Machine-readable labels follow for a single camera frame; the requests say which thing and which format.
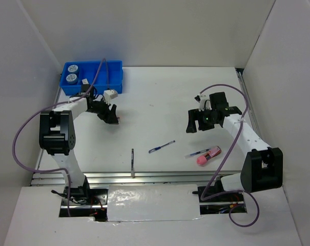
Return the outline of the pink capped marker tube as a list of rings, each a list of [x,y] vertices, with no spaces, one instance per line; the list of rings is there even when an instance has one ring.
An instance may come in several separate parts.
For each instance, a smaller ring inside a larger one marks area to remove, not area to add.
[[[199,166],[204,166],[210,159],[216,157],[220,153],[221,153],[221,149],[218,146],[212,147],[207,152],[205,152],[203,155],[199,156],[196,162]]]

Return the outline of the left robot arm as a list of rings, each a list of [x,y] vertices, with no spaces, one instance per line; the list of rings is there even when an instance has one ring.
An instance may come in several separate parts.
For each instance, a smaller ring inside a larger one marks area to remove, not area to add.
[[[90,85],[83,85],[80,92],[69,97],[68,102],[40,113],[39,145],[56,161],[64,176],[65,191],[61,196],[80,204],[91,202],[93,194],[74,153],[74,120],[80,114],[90,112],[106,124],[119,124],[116,105],[111,104],[118,92],[107,89],[103,91],[100,100],[96,99],[97,95]]]

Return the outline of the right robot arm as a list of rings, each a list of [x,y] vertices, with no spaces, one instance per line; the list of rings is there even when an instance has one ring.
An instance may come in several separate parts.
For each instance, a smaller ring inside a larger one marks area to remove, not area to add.
[[[233,137],[232,146],[238,146],[245,156],[241,172],[224,176],[214,189],[215,197],[225,201],[232,191],[249,193],[276,189],[283,183],[283,153],[272,148],[245,122],[244,113],[230,106],[225,93],[209,96],[198,94],[199,108],[188,111],[187,133],[207,131],[220,125]]]

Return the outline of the black gel pen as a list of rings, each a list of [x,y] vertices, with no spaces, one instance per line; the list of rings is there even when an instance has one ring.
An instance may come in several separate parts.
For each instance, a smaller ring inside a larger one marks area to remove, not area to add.
[[[135,169],[134,169],[134,149],[131,149],[131,177],[135,178]]]

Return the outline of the white staples box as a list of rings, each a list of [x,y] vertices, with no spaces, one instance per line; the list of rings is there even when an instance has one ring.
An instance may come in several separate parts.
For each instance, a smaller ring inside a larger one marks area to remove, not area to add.
[[[86,78],[82,79],[81,82],[82,82],[83,85],[89,85],[89,82],[88,82],[88,80]]]

